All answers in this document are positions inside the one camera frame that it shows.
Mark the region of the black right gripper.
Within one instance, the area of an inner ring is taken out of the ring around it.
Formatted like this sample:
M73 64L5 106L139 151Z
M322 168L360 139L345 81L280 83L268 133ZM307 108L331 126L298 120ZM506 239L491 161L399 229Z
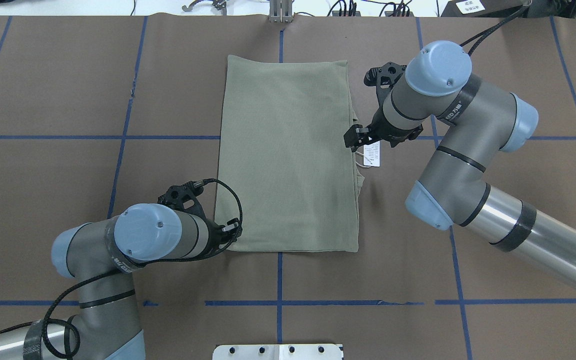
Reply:
M361 146L379 141L386 141L394 148L404 141L413 141L423 132L423 119L403 115L394 105L393 89L403 79L406 68L405 64L388 62L366 71L363 84L375 88L379 107L368 126L353 124L345 132L345 148L356 152Z

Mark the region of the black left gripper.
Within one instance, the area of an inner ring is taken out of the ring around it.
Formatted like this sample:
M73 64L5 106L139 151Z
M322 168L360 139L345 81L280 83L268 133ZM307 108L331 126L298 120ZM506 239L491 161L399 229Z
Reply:
M211 181L189 181L181 185L170 186L157 199L157 203L174 210L181 221L190 225L190 236L183 235L180 245L192 245L183 251L183 256L216 256L226 251L231 244L237 242L243 231L243 207L240 198L229 185L215 181L235 199L238 216L229 219L226 224L218 224L209 219L204 212L198 196L203 194L204 187Z

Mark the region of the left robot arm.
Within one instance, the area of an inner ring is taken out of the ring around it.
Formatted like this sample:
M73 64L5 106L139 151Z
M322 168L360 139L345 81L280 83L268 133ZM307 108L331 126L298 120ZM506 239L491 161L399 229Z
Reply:
M210 259L242 234L243 207L225 224L198 201L204 178L170 186L156 203L62 232L51 248L57 273L75 280L35 321L0 330L0 360L144 360L146 342L133 274L151 264Z

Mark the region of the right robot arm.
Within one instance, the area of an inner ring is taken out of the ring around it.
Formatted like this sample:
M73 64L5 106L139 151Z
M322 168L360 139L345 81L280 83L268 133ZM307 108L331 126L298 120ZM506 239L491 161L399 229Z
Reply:
M471 56L447 40L428 43L409 64L370 68L363 82L378 108L369 125L343 135L352 152L413 141L430 116L448 125L406 198L410 214L441 231L466 228L576 289L576 230L483 179L498 152L519 150L535 132L532 105L473 73Z

